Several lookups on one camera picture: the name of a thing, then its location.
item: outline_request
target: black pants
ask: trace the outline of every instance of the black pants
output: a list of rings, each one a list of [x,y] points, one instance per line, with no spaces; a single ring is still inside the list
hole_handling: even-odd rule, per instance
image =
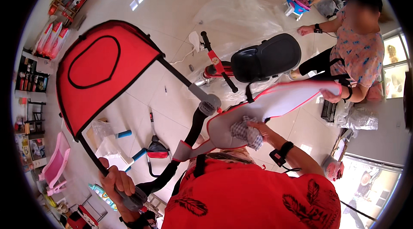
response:
[[[330,72],[330,53],[333,48],[327,49],[322,53],[318,54],[317,56],[312,57],[308,61],[304,62],[298,67],[300,74],[304,76],[308,74],[308,72],[317,70],[317,73],[324,71],[324,73],[318,74],[312,79],[314,80],[326,80],[327,78],[331,77]]]

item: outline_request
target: red t-shirt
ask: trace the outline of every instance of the red t-shirt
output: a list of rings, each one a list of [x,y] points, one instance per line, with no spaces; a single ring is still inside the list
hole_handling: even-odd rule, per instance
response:
[[[207,159],[205,173],[183,177],[168,202],[162,229],[338,228],[340,202],[333,184],[315,174],[299,178],[256,164]]]

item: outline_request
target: pink baby chair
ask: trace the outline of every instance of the pink baby chair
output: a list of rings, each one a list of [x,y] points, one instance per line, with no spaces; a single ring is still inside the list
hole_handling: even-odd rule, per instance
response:
[[[48,195],[51,196],[55,193],[63,191],[66,180],[55,185],[59,177],[62,175],[63,170],[66,167],[67,159],[69,158],[70,145],[67,142],[65,134],[60,132],[57,135],[56,148],[50,162],[43,168],[42,173],[39,175],[39,180],[46,180],[49,185]]]
[[[310,7],[305,6],[298,0],[286,0],[284,5],[288,5],[285,15],[289,16],[291,13],[296,14],[298,16],[297,21],[300,20],[305,12],[309,12],[311,10]]]

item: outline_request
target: blue handlebar grip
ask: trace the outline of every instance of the blue handlebar grip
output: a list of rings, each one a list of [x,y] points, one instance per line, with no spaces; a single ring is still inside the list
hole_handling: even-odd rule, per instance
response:
[[[121,132],[121,133],[117,133],[117,134],[115,135],[115,138],[120,139],[120,138],[123,138],[123,137],[125,137],[125,136],[130,136],[131,134],[132,134],[132,131],[131,131],[131,130],[127,130],[127,131],[124,131],[124,132]]]
[[[137,152],[136,155],[132,156],[132,159],[134,161],[138,160],[139,158],[141,158],[144,154],[146,154],[147,149],[146,148],[142,148],[139,152]]]

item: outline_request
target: floral shirt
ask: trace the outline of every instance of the floral shirt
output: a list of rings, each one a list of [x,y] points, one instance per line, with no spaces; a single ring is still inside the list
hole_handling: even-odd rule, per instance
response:
[[[385,45],[381,32],[356,34],[346,20],[346,7],[337,12],[342,25],[337,30],[337,44],[332,48],[330,61],[344,60],[330,67],[331,75],[348,74],[351,84],[358,83],[370,87],[381,72]]]

